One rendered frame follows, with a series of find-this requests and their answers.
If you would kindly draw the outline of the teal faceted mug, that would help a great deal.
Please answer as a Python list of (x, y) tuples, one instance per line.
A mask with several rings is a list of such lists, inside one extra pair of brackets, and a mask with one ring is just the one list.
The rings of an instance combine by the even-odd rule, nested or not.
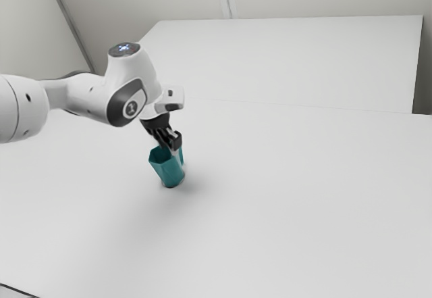
[(183, 171), (184, 158), (181, 147), (172, 154), (167, 147), (162, 148), (157, 146), (151, 149), (148, 162), (167, 188), (178, 186), (185, 177)]

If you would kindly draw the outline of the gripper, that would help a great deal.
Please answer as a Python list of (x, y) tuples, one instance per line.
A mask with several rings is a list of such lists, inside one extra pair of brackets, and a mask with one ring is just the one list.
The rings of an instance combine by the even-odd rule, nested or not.
[(160, 148), (168, 148), (176, 156), (182, 148), (182, 134), (170, 129), (169, 119), (170, 113), (164, 113), (152, 119), (140, 119), (140, 123), (148, 134), (153, 135)]

